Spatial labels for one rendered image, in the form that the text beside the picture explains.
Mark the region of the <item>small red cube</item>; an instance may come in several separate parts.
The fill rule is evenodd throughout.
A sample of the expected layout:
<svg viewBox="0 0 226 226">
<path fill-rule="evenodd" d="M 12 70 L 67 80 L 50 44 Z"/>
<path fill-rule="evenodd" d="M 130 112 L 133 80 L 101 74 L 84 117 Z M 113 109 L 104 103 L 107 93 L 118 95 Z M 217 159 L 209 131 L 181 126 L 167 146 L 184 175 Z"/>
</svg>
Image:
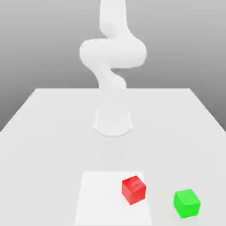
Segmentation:
<svg viewBox="0 0 226 226">
<path fill-rule="evenodd" d="M 123 180 L 121 190 L 130 205 L 146 198 L 146 185 L 137 175 Z"/>
</svg>

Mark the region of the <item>small green cube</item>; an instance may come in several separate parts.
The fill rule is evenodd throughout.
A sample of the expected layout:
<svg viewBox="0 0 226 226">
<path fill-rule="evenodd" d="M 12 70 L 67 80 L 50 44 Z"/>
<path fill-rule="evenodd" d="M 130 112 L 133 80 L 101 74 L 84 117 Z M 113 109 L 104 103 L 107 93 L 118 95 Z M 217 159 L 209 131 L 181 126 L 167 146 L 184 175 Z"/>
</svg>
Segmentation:
<svg viewBox="0 0 226 226">
<path fill-rule="evenodd" d="M 201 201 L 192 189 L 176 191 L 173 205 L 181 218 L 197 216 Z"/>
</svg>

